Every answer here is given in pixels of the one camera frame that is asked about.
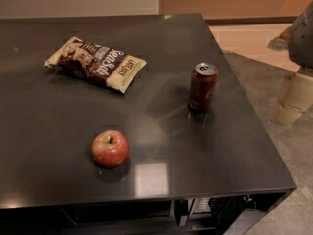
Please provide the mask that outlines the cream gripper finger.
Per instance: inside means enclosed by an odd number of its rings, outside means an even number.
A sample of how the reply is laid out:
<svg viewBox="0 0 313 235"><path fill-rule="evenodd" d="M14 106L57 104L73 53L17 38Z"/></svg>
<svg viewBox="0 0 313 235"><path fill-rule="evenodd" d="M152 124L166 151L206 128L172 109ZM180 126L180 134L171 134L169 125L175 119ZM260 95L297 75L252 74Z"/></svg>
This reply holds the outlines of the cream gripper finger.
<svg viewBox="0 0 313 235"><path fill-rule="evenodd" d="M313 70L300 67L288 82L286 93L279 101L273 121L293 125L313 105Z"/></svg>

